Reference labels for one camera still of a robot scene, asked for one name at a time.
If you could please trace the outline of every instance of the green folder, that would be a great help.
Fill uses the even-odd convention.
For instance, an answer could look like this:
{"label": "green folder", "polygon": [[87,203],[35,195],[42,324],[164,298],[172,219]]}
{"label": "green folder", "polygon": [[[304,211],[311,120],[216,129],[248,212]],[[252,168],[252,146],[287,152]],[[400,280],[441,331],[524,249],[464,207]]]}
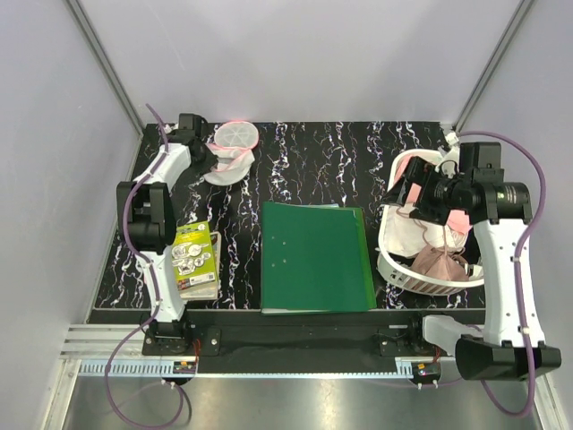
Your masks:
{"label": "green folder", "polygon": [[374,307],[361,209],[263,203],[264,314]]}

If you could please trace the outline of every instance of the metal floor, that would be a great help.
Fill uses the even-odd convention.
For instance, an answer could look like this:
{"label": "metal floor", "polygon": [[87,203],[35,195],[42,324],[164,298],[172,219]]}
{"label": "metal floor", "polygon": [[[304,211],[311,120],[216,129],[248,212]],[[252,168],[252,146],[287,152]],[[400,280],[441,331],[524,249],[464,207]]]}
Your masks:
{"label": "metal floor", "polygon": [[[116,403],[128,400],[150,378],[111,380]],[[392,381],[409,386],[406,381]],[[537,416],[514,419],[502,415],[489,401],[480,383],[462,382],[438,390],[389,388],[361,380],[245,380],[201,379],[185,386],[192,403],[178,424],[184,429],[249,430],[355,430],[355,429],[537,429]],[[524,386],[493,385],[503,404],[521,408]],[[151,426],[166,422],[176,411],[178,396],[156,386],[122,406],[131,419]],[[103,378],[80,377],[64,429],[128,429],[111,411]]]}

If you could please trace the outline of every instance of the pink cloth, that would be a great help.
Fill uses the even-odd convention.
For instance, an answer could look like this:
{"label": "pink cloth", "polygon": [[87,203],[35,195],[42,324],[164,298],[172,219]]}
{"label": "pink cloth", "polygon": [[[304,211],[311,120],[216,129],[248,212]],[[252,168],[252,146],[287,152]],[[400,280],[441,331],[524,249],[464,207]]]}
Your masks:
{"label": "pink cloth", "polygon": [[[396,183],[402,176],[404,170],[406,170],[408,161],[412,157],[413,155],[408,155],[400,161],[400,164],[398,164],[398,170],[396,171],[396,177],[394,178],[394,183]],[[422,188],[420,185],[412,184],[412,188],[410,189],[406,202],[415,203],[415,201],[418,200],[418,195],[420,195],[421,190]],[[469,217],[463,211],[452,211],[449,213],[448,227],[462,235],[466,235],[472,228],[469,223]]]}

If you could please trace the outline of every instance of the marble tabletop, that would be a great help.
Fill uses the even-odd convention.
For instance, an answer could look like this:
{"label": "marble tabletop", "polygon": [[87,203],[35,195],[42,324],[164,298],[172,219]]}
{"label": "marble tabletop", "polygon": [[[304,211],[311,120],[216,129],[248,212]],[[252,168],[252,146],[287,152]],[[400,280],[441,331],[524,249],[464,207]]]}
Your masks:
{"label": "marble tabletop", "polygon": [[[222,235],[221,290],[215,301],[192,308],[259,309],[263,202],[363,208],[377,305],[388,309],[484,308],[483,288],[428,297],[387,285],[376,271],[378,230],[392,160],[404,150],[444,144],[439,123],[258,123],[255,162],[238,184],[220,187],[184,172],[172,190],[177,226],[207,220]],[[155,157],[156,125],[148,125],[133,176]],[[115,234],[94,309],[149,309],[141,270]]]}

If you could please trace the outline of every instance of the white plastic basket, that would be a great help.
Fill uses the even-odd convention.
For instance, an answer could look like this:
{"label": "white plastic basket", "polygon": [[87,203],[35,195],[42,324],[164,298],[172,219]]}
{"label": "white plastic basket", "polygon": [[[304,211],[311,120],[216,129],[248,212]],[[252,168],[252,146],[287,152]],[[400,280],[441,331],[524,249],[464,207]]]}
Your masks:
{"label": "white plastic basket", "polygon": [[[392,163],[388,189],[394,185],[394,176],[396,175],[400,161],[409,155],[419,156],[434,163],[440,159],[440,153],[436,150],[406,150],[402,152]],[[380,255],[378,256],[377,266],[378,271],[389,284],[428,296],[447,296],[450,294],[456,294],[465,288],[480,287],[483,285],[483,277],[477,279],[470,278],[468,281],[435,279],[421,275],[415,271],[411,271],[406,266],[396,262],[388,254],[388,251],[386,251],[384,246],[384,231],[388,220],[388,212],[389,211],[384,210],[382,213],[382,221],[380,231],[378,233],[378,247],[380,248]]]}

